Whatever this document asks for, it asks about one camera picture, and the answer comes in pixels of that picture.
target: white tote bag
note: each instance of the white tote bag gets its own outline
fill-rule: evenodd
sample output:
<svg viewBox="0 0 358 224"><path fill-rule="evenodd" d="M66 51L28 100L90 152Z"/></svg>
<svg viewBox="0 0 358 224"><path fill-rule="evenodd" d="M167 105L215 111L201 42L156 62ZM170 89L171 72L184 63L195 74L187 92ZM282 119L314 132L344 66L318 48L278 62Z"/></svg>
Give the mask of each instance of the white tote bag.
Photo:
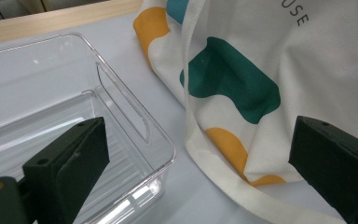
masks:
<svg viewBox="0 0 358 224"><path fill-rule="evenodd" d="M222 191L272 223L342 223L253 186L302 179L288 163L298 115L358 137L358 1L145 0L134 28Z"/></svg>

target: clear plastic bin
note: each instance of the clear plastic bin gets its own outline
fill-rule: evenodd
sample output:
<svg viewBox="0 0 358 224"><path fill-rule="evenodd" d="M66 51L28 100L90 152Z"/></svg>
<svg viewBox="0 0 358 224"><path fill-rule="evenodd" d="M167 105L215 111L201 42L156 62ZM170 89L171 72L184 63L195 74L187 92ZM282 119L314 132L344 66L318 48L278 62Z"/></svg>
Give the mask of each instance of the clear plastic bin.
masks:
<svg viewBox="0 0 358 224"><path fill-rule="evenodd" d="M110 163L75 223L122 223L145 210L162 193L172 141L81 35L0 50L0 176L20 180L36 152L100 116Z"/></svg>

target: wooden surface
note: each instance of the wooden surface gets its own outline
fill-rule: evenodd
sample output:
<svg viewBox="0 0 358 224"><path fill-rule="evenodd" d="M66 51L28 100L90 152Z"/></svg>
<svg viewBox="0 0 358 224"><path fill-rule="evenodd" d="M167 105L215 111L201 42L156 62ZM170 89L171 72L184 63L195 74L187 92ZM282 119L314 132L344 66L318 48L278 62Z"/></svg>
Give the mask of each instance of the wooden surface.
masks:
<svg viewBox="0 0 358 224"><path fill-rule="evenodd" d="M135 13L142 0L110 0L0 21L0 43Z"/></svg>

